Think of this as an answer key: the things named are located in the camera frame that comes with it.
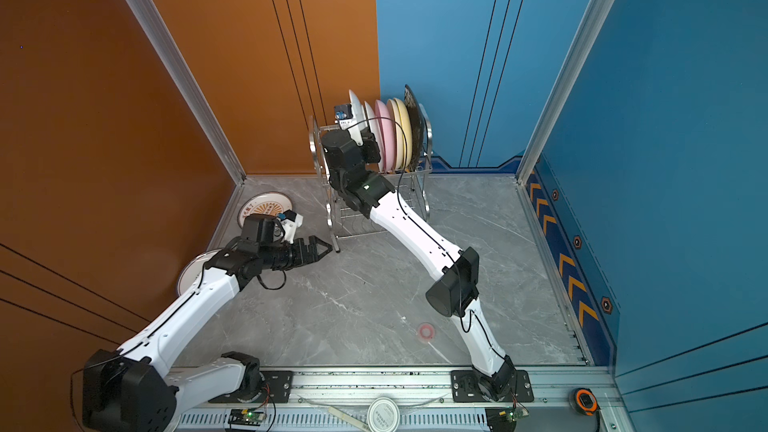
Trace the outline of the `black floral square plate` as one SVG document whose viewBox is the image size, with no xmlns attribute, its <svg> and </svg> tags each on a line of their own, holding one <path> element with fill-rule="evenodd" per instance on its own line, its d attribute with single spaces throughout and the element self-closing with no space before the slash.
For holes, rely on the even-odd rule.
<svg viewBox="0 0 768 432">
<path fill-rule="evenodd" d="M 410 142 L 412 152 L 408 171 L 414 172 L 417 170 L 419 161 L 425 150 L 425 125 L 418 100 L 409 85 L 405 85 L 404 87 L 404 103 L 411 123 L 412 136 L 412 141 Z"/>
</svg>

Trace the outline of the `white plate dark green rim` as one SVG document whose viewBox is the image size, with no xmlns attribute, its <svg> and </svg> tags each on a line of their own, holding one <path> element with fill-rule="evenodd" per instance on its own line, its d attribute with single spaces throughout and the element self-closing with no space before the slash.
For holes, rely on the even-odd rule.
<svg viewBox="0 0 768 432">
<path fill-rule="evenodd" d="M 363 133 L 368 128 L 366 112 L 357 95 L 349 90 L 352 117 L 347 128 L 351 138 L 358 145 L 363 145 Z"/>
</svg>

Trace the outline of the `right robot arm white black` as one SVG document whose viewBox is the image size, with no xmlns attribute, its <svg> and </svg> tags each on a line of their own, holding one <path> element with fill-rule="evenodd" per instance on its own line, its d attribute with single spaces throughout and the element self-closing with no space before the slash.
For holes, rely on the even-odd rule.
<svg viewBox="0 0 768 432">
<path fill-rule="evenodd" d="M 495 339 L 479 300 L 477 251 L 442 237 L 412 210 L 392 182 L 368 168 L 380 158 L 372 134 L 356 141 L 347 130 L 332 130 L 320 142 L 332 189 L 350 209 L 398 239 L 433 279 L 426 300 L 459 330 L 483 396 L 500 401 L 514 394 L 517 370 Z"/>
</svg>

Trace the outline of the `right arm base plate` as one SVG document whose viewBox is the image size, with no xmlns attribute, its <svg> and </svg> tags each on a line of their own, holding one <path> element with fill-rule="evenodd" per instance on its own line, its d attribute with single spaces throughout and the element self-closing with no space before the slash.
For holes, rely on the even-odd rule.
<svg viewBox="0 0 768 432">
<path fill-rule="evenodd" d="M 486 397 L 478 385 L 474 370 L 459 369 L 450 373 L 452 400 L 455 403 L 492 402 Z M 535 401 L 533 386 L 529 374 L 525 370 L 517 370 L 515 382 L 508 393 L 500 397 L 498 403 L 533 403 Z"/>
</svg>

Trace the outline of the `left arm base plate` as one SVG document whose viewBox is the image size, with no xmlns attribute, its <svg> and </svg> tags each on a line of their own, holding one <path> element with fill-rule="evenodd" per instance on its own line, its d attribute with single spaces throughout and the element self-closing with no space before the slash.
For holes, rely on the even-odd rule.
<svg viewBox="0 0 768 432">
<path fill-rule="evenodd" d="M 222 394 L 209 400 L 211 404 L 249 404 L 257 405 L 265 401 L 284 404 L 289 401 L 294 372 L 290 370 L 261 370 L 253 384 L 244 390 Z"/>
</svg>

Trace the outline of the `cream round plate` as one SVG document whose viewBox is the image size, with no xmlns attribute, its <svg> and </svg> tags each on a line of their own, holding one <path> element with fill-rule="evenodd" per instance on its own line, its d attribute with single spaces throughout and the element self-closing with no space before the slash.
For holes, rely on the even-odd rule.
<svg viewBox="0 0 768 432">
<path fill-rule="evenodd" d="M 395 160 L 392 169 L 399 171 L 403 167 L 403 159 L 405 153 L 404 135 L 402 131 L 402 123 L 400 116 L 400 109 L 395 99 L 387 100 L 387 108 L 391 116 L 391 124 L 393 127 L 393 138 L 395 143 Z"/>
</svg>

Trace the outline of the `yellow round plate with bear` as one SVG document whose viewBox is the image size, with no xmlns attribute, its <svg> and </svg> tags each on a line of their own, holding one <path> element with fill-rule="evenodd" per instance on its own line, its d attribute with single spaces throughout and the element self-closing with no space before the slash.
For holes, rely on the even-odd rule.
<svg viewBox="0 0 768 432">
<path fill-rule="evenodd" d="M 408 170 L 411 159 L 413 157 L 413 138 L 412 138 L 411 121 L 410 121 L 409 113 L 405 103 L 399 98 L 395 98 L 394 102 L 397 106 L 398 113 L 399 113 L 399 124 L 400 124 L 402 144 L 403 144 L 403 154 L 402 154 L 402 162 L 401 162 L 400 169 Z"/>
</svg>

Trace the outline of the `pink round plate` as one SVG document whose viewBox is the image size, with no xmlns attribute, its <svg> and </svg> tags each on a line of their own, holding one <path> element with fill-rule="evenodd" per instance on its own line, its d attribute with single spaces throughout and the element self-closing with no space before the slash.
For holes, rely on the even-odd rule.
<svg viewBox="0 0 768 432">
<path fill-rule="evenodd" d="M 379 130 L 381 132 L 380 145 L 382 147 L 382 171 L 390 172 L 393 170 L 392 166 L 394 165 L 395 160 L 395 143 L 393 138 L 393 127 L 391 124 L 390 112 L 387 108 L 387 105 L 381 100 L 377 100 L 375 102 L 374 111 L 376 113 L 376 118 L 379 123 Z"/>
</svg>

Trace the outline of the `steel two-tier dish rack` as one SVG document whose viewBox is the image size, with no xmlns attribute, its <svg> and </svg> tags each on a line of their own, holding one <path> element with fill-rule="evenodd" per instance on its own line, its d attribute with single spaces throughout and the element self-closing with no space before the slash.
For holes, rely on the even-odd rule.
<svg viewBox="0 0 768 432">
<path fill-rule="evenodd" d="M 419 107 L 425 125 L 425 150 L 417 170 L 383 172 L 377 163 L 369 164 L 367 166 L 369 175 L 344 192 L 338 192 L 329 182 L 329 170 L 321 144 L 323 135 L 329 131 L 341 129 L 336 123 L 320 126 L 316 119 L 311 120 L 309 145 L 316 173 L 326 192 L 326 222 L 335 252 L 341 251 L 339 241 L 342 239 L 385 232 L 387 228 L 375 217 L 374 209 L 387 201 L 391 203 L 390 208 L 395 211 L 395 218 L 399 221 L 413 219 L 422 224 L 429 221 L 430 206 L 426 194 L 426 182 L 432 172 L 433 133 L 424 106 L 419 103 Z M 380 161 L 383 161 L 380 145 L 381 132 L 376 114 L 366 109 L 365 112 L 367 129 L 375 135 L 381 152 Z"/>
</svg>

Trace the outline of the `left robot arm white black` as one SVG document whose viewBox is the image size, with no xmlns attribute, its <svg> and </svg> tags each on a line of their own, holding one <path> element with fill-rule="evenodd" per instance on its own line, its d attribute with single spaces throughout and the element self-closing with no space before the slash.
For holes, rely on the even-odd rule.
<svg viewBox="0 0 768 432">
<path fill-rule="evenodd" d="M 187 410 L 219 396 L 244 403 L 265 397 L 260 361 L 248 354 L 228 352 L 181 373 L 171 368 L 202 327 L 263 272 L 285 274 L 332 252 L 316 236 L 295 237 L 297 226 L 294 213 L 247 217 L 240 235 L 154 321 L 116 350 L 95 352 L 82 369 L 81 427 L 168 431 Z"/>
</svg>

